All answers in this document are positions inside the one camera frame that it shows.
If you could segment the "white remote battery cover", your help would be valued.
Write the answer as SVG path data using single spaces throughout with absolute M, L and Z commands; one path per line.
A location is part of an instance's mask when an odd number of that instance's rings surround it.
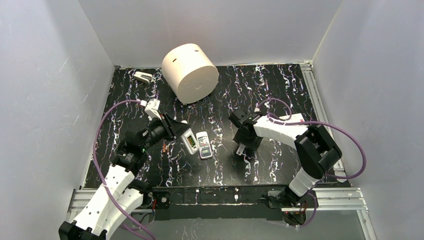
M 246 146 L 244 144 L 240 144 L 236 150 L 236 154 L 241 156 L 245 150 Z

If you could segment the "white remote control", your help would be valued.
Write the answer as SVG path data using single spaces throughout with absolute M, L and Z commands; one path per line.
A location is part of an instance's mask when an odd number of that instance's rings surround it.
M 199 144 L 191 128 L 181 135 L 181 139 L 190 155 L 194 155 L 199 151 Z

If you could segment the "small grey remote control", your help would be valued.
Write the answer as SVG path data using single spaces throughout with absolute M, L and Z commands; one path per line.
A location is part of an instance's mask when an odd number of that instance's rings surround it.
M 196 139 L 199 145 L 199 157 L 202 160 L 209 159 L 213 156 L 213 150 L 210 144 L 209 136 L 206 131 L 196 133 Z

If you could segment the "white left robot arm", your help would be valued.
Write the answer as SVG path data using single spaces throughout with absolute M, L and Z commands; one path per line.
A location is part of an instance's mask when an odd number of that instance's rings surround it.
M 108 240 L 131 212 L 141 206 L 148 184 L 136 179 L 145 164 L 146 151 L 157 143 L 182 138 L 186 147 L 197 147 L 191 126 L 167 114 L 154 118 L 146 128 L 125 134 L 116 149 L 115 159 L 106 177 L 88 204 L 72 220 L 59 227 L 61 240 Z

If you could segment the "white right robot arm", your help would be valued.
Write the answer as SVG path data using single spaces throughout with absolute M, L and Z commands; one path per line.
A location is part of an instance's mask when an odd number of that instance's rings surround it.
M 256 151 L 263 138 L 288 145 L 297 152 L 301 168 L 279 195 L 272 197 L 286 205 L 298 204 L 313 186 L 342 158 L 342 151 L 322 123 L 278 121 L 262 113 L 237 109 L 229 115 L 237 128 L 233 140 L 244 150 Z

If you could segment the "white stapler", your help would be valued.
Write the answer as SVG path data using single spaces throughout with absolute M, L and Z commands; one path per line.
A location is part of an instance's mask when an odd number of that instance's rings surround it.
M 136 71 L 133 76 L 134 79 L 141 81 L 143 83 L 147 83 L 149 84 L 151 82 L 151 80 L 153 80 L 153 75 L 146 73 L 146 72 L 141 72 L 141 71 Z

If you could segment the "white battery box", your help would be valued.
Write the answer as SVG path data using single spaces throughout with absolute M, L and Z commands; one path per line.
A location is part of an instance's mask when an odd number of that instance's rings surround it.
M 298 125 L 299 123 L 305 122 L 305 119 L 301 113 L 292 114 L 291 116 L 285 115 L 280 116 L 279 119 L 287 126 Z

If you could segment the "white cylindrical container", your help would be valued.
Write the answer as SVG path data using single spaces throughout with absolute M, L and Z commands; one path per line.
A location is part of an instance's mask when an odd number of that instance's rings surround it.
M 211 94 L 219 82 L 219 71 L 194 43 L 172 49 L 161 63 L 162 75 L 182 104 L 198 102 Z

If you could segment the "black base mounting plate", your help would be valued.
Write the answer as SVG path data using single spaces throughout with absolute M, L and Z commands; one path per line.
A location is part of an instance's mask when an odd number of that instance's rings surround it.
M 284 185 L 154 187 L 156 219 L 266 219 L 301 225 L 311 199 L 283 201 Z

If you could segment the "aluminium frame rail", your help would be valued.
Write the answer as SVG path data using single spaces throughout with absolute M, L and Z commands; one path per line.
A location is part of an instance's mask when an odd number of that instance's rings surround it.
M 323 146 L 326 143 L 328 145 L 326 150 L 332 156 L 330 160 L 324 160 L 324 169 L 327 173 L 333 171 L 333 178 L 338 182 L 346 182 L 346 172 L 342 161 L 340 159 L 335 161 L 337 156 L 341 156 L 341 149 L 333 138 L 333 128 L 328 124 L 328 118 L 313 73 L 312 61 L 306 60 L 300 64 L 300 68 L 318 121 L 318 123 L 313 123 L 312 126 L 321 130 L 325 129 L 325 132 L 319 137 L 319 145 Z M 377 238 L 368 215 L 365 198 L 359 187 L 317 188 L 316 191 L 320 210 L 356 211 L 360 229 L 365 239 L 375 240 Z

